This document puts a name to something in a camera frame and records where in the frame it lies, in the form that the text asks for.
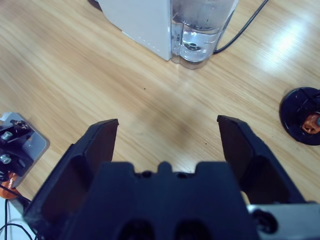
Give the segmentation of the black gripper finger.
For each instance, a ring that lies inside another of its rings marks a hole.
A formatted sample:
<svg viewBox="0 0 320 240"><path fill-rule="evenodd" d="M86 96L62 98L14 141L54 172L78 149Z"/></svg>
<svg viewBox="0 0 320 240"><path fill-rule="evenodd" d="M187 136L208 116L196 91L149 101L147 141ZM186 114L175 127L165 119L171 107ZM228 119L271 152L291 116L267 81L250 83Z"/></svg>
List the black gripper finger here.
<svg viewBox="0 0 320 240"><path fill-rule="evenodd" d="M40 240L57 240L87 198L103 163L111 162L117 119L91 125L66 150L23 213L24 221Z"/></svg>
<svg viewBox="0 0 320 240"><path fill-rule="evenodd" d="M310 206L268 145L244 121L217 117L225 161L252 205Z"/></svg>

